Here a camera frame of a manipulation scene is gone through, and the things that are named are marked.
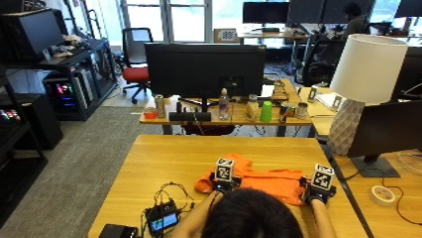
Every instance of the water bottle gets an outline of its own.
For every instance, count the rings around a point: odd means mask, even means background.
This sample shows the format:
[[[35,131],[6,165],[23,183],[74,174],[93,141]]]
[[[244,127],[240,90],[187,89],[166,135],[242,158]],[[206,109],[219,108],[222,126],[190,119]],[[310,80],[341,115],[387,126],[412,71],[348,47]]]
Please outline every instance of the water bottle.
[[[227,89],[224,88],[222,91],[222,96],[219,99],[219,118],[220,120],[227,120],[228,118],[228,102],[230,102],[230,98],[227,95]]]

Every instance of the wooden table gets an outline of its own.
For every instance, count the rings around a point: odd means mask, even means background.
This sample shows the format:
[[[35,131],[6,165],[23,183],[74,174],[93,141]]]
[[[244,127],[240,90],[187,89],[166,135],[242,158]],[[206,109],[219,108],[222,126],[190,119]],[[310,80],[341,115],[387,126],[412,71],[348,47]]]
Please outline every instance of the wooden table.
[[[407,151],[408,154],[422,154],[416,151]],[[405,196],[400,202],[400,212],[412,221],[422,223],[422,185],[421,174],[407,169],[404,163],[397,158],[399,152],[384,154],[391,164],[399,171],[401,178],[387,178],[387,186],[400,186],[405,192]],[[421,158],[405,157],[405,162],[416,169],[422,171]],[[356,167],[352,160],[347,157],[336,156],[336,161],[343,170],[344,176],[348,177],[356,173]],[[352,194],[357,201],[360,210],[369,225],[369,229],[376,238],[384,237],[421,237],[422,226],[411,224],[399,215],[396,211],[400,190],[391,188],[396,195],[396,202],[392,206],[384,207],[376,204],[369,198],[369,190],[376,185],[383,185],[381,178],[364,178],[361,175],[348,180]]]
[[[336,111],[332,111],[332,109],[323,104],[317,99],[315,102],[308,101],[308,96],[312,88],[311,87],[303,87],[300,92],[300,97],[304,102],[308,103],[308,114],[313,121],[313,127],[316,129],[316,132],[319,136],[321,137],[329,137],[331,134],[331,128],[335,120],[335,116],[337,114]],[[332,93],[329,87],[320,87],[319,93]]]
[[[296,89],[290,81],[290,79],[283,79],[286,84],[286,90],[290,93],[290,103],[299,104],[302,102],[302,98],[296,92]],[[140,117],[142,124],[160,124],[163,125],[163,131],[166,135],[174,134],[172,125],[180,125],[182,122],[179,121],[170,121],[170,112],[176,111],[176,105],[179,101],[179,96],[174,96],[166,99],[167,104],[167,118],[156,118],[156,119],[146,119],[144,114]],[[184,103],[184,107],[187,106],[188,111],[191,111],[191,105]],[[147,107],[156,107],[155,98],[152,97],[147,103]],[[264,123],[260,121],[251,122],[246,119],[246,112],[247,112],[247,104],[244,103],[230,103],[230,114],[231,117],[228,120],[222,121],[219,119],[219,110],[218,106],[210,108],[211,112],[211,122],[204,122],[204,125],[259,125],[259,126],[279,126],[278,136],[286,135],[287,126],[311,126],[313,124],[311,118],[307,119],[298,119],[295,117],[290,117],[287,123],[280,122],[280,107],[274,107],[274,116],[272,121],[270,123]]]
[[[195,182],[216,160],[230,153],[238,153],[252,160],[254,170],[300,170],[308,177],[313,175],[316,163],[329,164],[320,144],[312,138],[142,135],[134,143],[89,237],[99,237],[106,223],[140,227],[143,211],[154,206],[155,193],[167,182],[182,183],[196,203],[204,200],[207,195],[195,191]],[[333,185],[339,187],[339,193],[331,199],[328,209],[339,237],[365,237],[337,179]],[[168,192],[178,206],[183,207],[187,201],[184,193],[178,188]],[[306,237],[317,237],[312,207],[290,207]]]

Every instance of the cable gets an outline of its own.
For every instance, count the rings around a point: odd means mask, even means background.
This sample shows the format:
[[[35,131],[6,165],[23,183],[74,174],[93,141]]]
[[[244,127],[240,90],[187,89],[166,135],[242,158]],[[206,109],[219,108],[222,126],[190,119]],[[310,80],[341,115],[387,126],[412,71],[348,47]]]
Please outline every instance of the cable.
[[[400,217],[401,217],[405,221],[408,221],[409,223],[422,226],[422,222],[412,221],[411,219],[408,219],[408,218],[401,214],[401,212],[400,212],[400,201],[401,201],[403,197],[405,196],[405,191],[403,190],[403,188],[401,188],[400,186],[388,186],[388,185],[385,185],[385,171],[384,171],[384,170],[381,170],[381,169],[364,168],[363,170],[357,171],[352,176],[349,176],[349,177],[347,177],[347,178],[340,178],[340,180],[347,181],[347,180],[355,178],[355,177],[360,174],[360,172],[367,171],[367,170],[375,170],[375,171],[381,171],[381,172],[383,172],[383,178],[381,178],[381,184],[383,184],[383,186],[384,186],[384,187],[388,187],[388,188],[397,188],[397,189],[400,190],[400,192],[401,192],[401,195],[400,195],[400,197],[399,197],[399,199],[397,199],[397,203],[396,203],[396,211],[397,211]]]

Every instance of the lamp base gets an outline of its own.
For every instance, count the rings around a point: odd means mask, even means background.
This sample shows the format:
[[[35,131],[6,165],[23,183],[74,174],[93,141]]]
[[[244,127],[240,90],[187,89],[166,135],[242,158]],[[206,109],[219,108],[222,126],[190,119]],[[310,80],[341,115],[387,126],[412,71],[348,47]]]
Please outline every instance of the lamp base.
[[[364,102],[348,99],[336,115],[329,134],[329,147],[337,155],[348,155],[364,107]]]

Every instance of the electronic device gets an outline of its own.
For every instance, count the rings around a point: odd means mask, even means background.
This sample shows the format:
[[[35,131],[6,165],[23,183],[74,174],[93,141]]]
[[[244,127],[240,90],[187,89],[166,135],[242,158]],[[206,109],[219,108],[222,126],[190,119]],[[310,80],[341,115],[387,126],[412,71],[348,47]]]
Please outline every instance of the electronic device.
[[[15,93],[15,97],[33,125],[42,149],[54,149],[65,137],[65,132],[49,96],[41,93]],[[13,101],[5,94],[0,94],[0,108],[14,108]],[[37,149],[29,133],[21,138],[14,148],[19,150]]]
[[[73,85],[70,79],[61,72],[54,71],[43,80],[54,109],[58,112],[75,110],[79,103],[86,109],[94,100],[90,72],[79,68],[74,72],[74,78]]]
[[[392,93],[392,100],[420,100],[422,97],[417,94],[417,91],[407,93],[420,83],[422,83],[422,47],[409,47]]]
[[[266,46],[146,44],[152,91],[163,95],[208,98],[262,95]]]
[[[164,230],[176,226],[180,221],[175,200],[171,198],[170,202],[147,208],[146,217],[151,235],[163,237]]]
[[[43,60],[43,50],[66,41],[51,10],[5,14],[2,22],[18,60]]]
[[[395,18],[421,17],[421,16],[422,16],[422,1],[401,0]]]
[[[348,0],[291,0],[291,11],[288,24],[347,24],[344,9]],[[361,13],[368,14],[371,0],[355,0],[361,7]]]
[[[421,122],[422,100],[364,107],[348,153],[364,177],[400,177],[380,155],[422,147]]]
[[[243,23],[287,23],[290,2],[244,2]]]
[[[138,238],[138,228],[134,226],[106,224],[99,238]]]
[[[0,108],[0,128],[17,125],[22,122],[22,117],[15,109]]]
[[[360,6],[361,14],[369,16],[372,0],[353,0]],[[325,24],[347,24],[349,22],[345,17],[344,9],[351,3],[349,0],[324,0],[321,22]]]

